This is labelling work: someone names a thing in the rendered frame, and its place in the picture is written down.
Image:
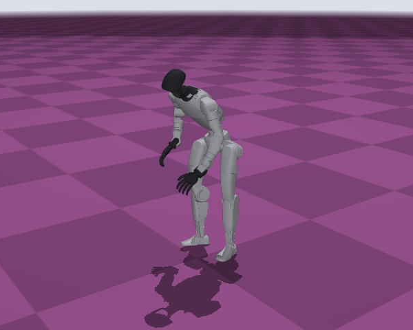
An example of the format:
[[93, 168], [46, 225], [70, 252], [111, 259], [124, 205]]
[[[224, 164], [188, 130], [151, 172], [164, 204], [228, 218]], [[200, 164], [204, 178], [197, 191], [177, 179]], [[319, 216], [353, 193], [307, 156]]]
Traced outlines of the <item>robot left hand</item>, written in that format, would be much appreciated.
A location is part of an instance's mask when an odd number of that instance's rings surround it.
[[[181, 175], [181, 176], [178, 178], [179, 183], [178, 183], [178, 185], [176, 186], [176, 188], [178, 189], [178, 187], [179, 187], [180, 184], [181, 184], [181, 186], [180, 186], [180, 188], [179, 188], [179, 193], [180, 193], [182, 187], [186, 184], [186, 186], [185, 186], [185, 187], [183, 188], [183, 190], [182, 190], [182, 194], [184, 194], [184, 191], [186, 190], [186, 188], [187, 188], [187, 187], [189, 186], [189, 184], [190, 184], [190, 186], [188, 187], [187, 192], [186, 192], [186, 196], [187, 196], [189, 190], [190, 190], [190, 189], [192, 188], [192, 186], [195, 185], [196, 182], [198, 181], [198, 178], [202, 178], [202, 177], [207, 173], [207, 170], [205, 170], [203, 173], [201, 173], [197, 168], [195, 168], [195, 169], [193, 170], [193, 172], [194, 172], [194, 173], [189, 172], [189, 173], [187, 173], [187, 174]], [[184, 179], [182, 179], [182, 178], [184, 178]], [[181, 179], [182, 179], [182, 180], [181, 180]], [[181, 181], [180, 181], [180, 180], [181, 180]]]

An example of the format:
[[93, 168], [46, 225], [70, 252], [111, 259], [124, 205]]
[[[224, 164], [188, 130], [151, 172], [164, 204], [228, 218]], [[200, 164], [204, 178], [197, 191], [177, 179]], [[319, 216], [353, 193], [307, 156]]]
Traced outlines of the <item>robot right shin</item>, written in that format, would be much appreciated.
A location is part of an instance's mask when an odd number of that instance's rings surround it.
[[192, 207], [196, 235], [199, 238], [203, 238], [204, 237], [204, 224], [205, 224], [205, 219], [207, 217], [209, 203], [207, 201], [198, 201], [194, 197], [194, 194], [191, 192], [191, 207]]

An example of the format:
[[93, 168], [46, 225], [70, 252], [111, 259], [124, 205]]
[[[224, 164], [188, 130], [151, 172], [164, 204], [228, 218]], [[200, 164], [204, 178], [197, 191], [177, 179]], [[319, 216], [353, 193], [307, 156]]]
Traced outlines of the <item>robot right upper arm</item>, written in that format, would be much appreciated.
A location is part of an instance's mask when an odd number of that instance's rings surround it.
[[175, 117], [185, 117], [186, 114], [180, 109], [180, 107], [177, 105], [175, 101], [175, 96], [170, 92], [168, 95], [169, 99], [172, 101], [175, 109]]

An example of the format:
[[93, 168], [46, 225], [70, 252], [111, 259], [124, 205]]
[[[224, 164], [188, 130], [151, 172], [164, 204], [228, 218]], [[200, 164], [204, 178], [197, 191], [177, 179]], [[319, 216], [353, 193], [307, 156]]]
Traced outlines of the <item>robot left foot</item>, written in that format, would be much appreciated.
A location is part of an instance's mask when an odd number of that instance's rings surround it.
[[230, 245], [229, 245], [229, 247], [226, 246], [220, 253], [218, 253], [215, 258], [218, 261], [224, 262], [224, 261], [229, 260], [234, 254], [236, 254], [236, 252], [237, 252], [236, 244], [234, 244], [234, 247], [232, 249], [230, 248]]

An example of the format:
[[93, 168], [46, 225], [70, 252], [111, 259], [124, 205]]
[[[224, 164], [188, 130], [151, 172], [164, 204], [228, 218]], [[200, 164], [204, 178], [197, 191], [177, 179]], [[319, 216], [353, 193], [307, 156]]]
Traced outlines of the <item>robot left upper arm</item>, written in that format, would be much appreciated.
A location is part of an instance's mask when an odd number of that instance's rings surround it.
[[[224, 141], [224, 134], [218, 116], [218, 105], [215, 100], [206, 96], [200, 99], [200, 110], [206, 116], [209, 128], [213, 131], [213, 135], [218, 135], [221, 138], [221, 144]], [[212, 137], [211, 136], [211, 137]], [[210, 138], [211, 139], [211, 138]]]

